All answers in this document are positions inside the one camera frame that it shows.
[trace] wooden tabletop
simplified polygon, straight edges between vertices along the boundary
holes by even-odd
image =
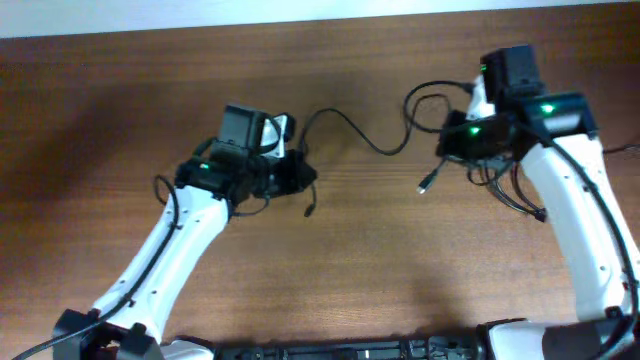
[[[473,80],[480,56],[521,43],[535,46],[551,91],[586,94],[605,146],[638,141],[638,4],[0,40],[0,357],[45,340],[64,309],[86,311],[108,289],[160,215],[152,177],[173,174],[215,135],[226,103],[300,122],[333,106],[393,147],[409,89]],[[464,94],[434,90],[466,109]],[[434,103],[419,119],[438,126],[443,114]],[[416,134],[385,157],[335,116],[320,119],[308,138],[314,215],[303,217],[305,193],[233,220],[191,275],[165,339],[368,339],[574,320],[550,225],[454,165],[415,193],[438,163],[436,141]],[[638,160],[606,159],[636,239]]]

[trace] white wall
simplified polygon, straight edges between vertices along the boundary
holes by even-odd
[[[608,2],[619,1],[0,0],[0,37],[273,23]]]

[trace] green led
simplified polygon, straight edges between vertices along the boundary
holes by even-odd
[[[553,110],[555,110],[555,106],[550,105],[550,104],[544,104],[542,106],[540,106],[540,109],[542,109],[542,112],[545,114],[551,114],[553,112]]]

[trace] wooden table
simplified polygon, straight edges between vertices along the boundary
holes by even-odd
[[[392,147],[410,88],[472,80],[481,55],[520,43],[536,46],[551,91],[586,94],[605,145],[638,141],[637,4],[1,40],[2,358],[107,290],[160,214],[151,178],[215,134],[226,103],[300,121],[334,106]],[[436,90],[466,109],[463,94]],[[434,105],[420,121],[442,116]],[[417,134],[389,158],[334,116],[317,125],[315,214],[303,217],[306,193],[233,220],[183,289],[166,339],[368,339],[575,319],[548,224],[456,166],[416,195],[438,162],[435,137]],[[607,167],[638,239],[638,155],[610,156]]]

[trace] brown table surface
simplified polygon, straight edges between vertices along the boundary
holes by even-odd
[[[471,80],[481,55],[521,43],[535,45],[551,91],[586,94],[605,146],[638,141],[638,4],[1,40],[2,358],[46,339],[64,309],[88,310],[115,281],[160,214],[152,176],[172,174],[215,134],[226,103],[301,121],[335,106],[392,147],[410,88]],[[434,90],[466,109],[464,95]],[[443,108],[432,105],[420,121],[437,126]],[[303,217],[305,193],[232,221],[183,289],[165,339],[367,339],[507,317],[574,320],[548,224],[456,166],[416,195],[438,162],[436,141],[416,134],[389,158],[321,119],[309,137],[315,214]],[[637,153],[606,162],[637,235]]]

